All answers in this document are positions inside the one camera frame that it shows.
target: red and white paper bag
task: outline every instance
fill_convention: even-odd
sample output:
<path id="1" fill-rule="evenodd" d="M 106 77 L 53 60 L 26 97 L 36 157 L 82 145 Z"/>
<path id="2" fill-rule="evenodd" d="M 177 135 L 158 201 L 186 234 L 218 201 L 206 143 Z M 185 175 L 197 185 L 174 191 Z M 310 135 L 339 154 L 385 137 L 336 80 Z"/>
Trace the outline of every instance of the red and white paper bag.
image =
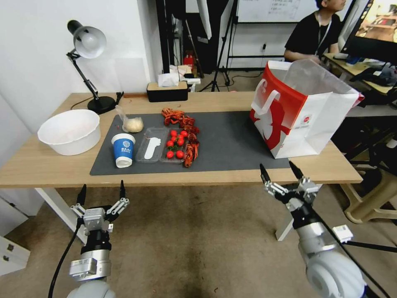
<path id="1" fill-rule="evenodd" d="M 268 61 L 250 117 L 274 158 L 320 154 L 363 96 L 310 60 Z"/>

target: black t-shirt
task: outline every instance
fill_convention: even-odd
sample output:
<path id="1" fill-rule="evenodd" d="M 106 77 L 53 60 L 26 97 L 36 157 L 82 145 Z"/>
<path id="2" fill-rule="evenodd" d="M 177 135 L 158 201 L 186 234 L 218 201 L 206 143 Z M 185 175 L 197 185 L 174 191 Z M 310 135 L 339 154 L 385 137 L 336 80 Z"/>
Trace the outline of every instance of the black t-shirt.
<path id="1" fill-rule="evenodd" d="M 333 14 L 330 30 L 318 50 L 318 56 L 321 57 L 324 51 L 329 48 L 330 45 L 338 43 L 338 38 L 342 29 L 341 27 L 342 26 L 339 16 L 337 14 Z M 323 39 L 327 28 L 328 25 L 321 26 L 320 41 Z M 291 36 L 289 37 L 285 48 L 292 52 L 298 52 L 306 55 L 314 55 L 319 44 L 318 31 L 318 20 L 316 19 L 315 14 L 312 13 L 297 24 Z"/>

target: gray table mat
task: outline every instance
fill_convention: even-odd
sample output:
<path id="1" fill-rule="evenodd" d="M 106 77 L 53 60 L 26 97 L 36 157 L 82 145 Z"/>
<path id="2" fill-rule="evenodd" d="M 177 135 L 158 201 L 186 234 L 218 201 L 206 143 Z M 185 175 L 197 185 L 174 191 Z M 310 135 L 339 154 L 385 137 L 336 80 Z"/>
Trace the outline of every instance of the gray table mat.
<path id="1" fill-rule="evenodd" d="M 117 168 L 113 155 L 111 139 L 122 133 L 122 122 L 115 116 L 108 134 L 92 166 L 90 175 L 119 175 L 173 172 L 232 171 L 259 169 L 263 163 L 265 168 L 289 168 L 288 159 L 274 159 L 259 131 L 249 119 L 248 111 L 187 113 L 196 119 L 200 129 L 197 135 L 200 146 L 198 158 L 190 168 L 182 164 L 172 163 L 139 163 L 133 162 L 128 168 Z M 149 127 L 164 127 L 161 114 L 129 115 L 142 117 L 145 128 L 132 134 L 136 139 L 134 154 L 138 152 L 143 134 Z"/>

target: white bowl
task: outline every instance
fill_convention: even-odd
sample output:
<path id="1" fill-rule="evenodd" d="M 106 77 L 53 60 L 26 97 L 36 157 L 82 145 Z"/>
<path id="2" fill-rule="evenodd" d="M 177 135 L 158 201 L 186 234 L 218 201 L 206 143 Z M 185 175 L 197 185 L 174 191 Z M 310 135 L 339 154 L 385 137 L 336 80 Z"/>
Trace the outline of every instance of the white bowl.
<path id="1" fill-rule="evenodd" d="M 45 121 L 37 136 L 59 154 L 80 154 L 98 143 L 99 116 L 90 110 L 63 112 Z"/>

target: bag handle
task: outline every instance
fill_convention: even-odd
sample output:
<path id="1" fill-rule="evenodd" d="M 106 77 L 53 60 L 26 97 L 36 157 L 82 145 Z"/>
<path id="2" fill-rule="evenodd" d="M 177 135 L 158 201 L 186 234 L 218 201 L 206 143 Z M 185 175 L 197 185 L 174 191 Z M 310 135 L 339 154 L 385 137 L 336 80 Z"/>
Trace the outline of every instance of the bag handle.
<path id="1" fill-rule="evenodd" d="M 258 96 L 258 90 L 260 87 L 262 87 L 263 85 L 263 93 L 266 91 L 266 87 L 268 85 L 267 81 L 265 79 L 262 79 L 258 86 L 255 89 L 255 97 Z M 263 115 L 266 114 L 268 112 L 268 110 L 270 109 L 270 106 L 273 102 L 273 100 L 279 100 L 280 99 L 280 93 L 277 90 L 273 90 L 268 98 L 265 101 L 265 104 L 263 105 L 263 107 L 260 107 L 256 101 L 254 100 L 254 102 L 251 104 L 251 107 L 254 109 L 254 111 L 258 114 L 258 115 Z"/>

